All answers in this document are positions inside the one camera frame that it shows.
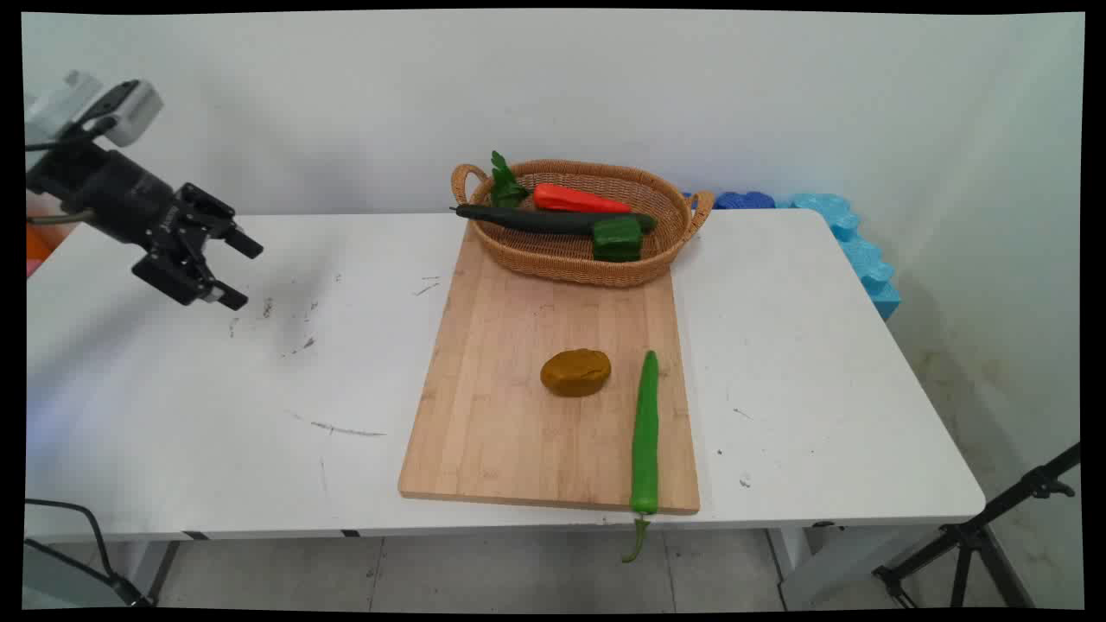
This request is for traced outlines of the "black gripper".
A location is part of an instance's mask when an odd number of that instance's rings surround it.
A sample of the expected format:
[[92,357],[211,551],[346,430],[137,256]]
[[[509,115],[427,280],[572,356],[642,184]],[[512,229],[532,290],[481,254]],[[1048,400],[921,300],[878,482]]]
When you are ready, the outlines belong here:
[[25,175],[28,189],[52,194],[67,216],[79,218],[119,243],[147,253],[131,272],[163,296],[243,308],[249,296],[213,278],[204,251],[221,240],[246,258],[264,252],[236,221],[234,210],[192,182],[173,188],[117,149],[92,141],[71,141],[40,153]]

